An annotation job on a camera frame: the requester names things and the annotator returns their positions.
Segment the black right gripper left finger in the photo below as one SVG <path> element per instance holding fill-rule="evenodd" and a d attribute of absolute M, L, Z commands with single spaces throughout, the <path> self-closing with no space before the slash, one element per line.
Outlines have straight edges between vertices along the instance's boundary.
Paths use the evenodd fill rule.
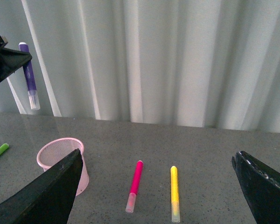
<path fill-rule="evenodd" d="M 65 224 L 76 197 L 82 156 L 75 149 L 0 204 L 0 224 Z"/>

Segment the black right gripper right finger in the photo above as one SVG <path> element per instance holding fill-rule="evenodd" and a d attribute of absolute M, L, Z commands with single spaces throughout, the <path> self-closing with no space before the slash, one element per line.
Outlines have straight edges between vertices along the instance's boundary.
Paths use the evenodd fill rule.
<path fill-rule="evenodd" d="M 245 151 L 231 162 L 256 223 L 280 224 L 280 173 Z"/>

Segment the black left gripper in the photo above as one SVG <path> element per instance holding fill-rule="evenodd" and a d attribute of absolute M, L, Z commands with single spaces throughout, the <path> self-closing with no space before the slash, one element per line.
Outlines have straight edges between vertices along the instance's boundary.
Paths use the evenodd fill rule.
<path fill-rule="evenodd" d="M 4 48 L 7 44 L 7 38 L 0 35 L 0 83 L 32 59 L 28 52 Z"/>

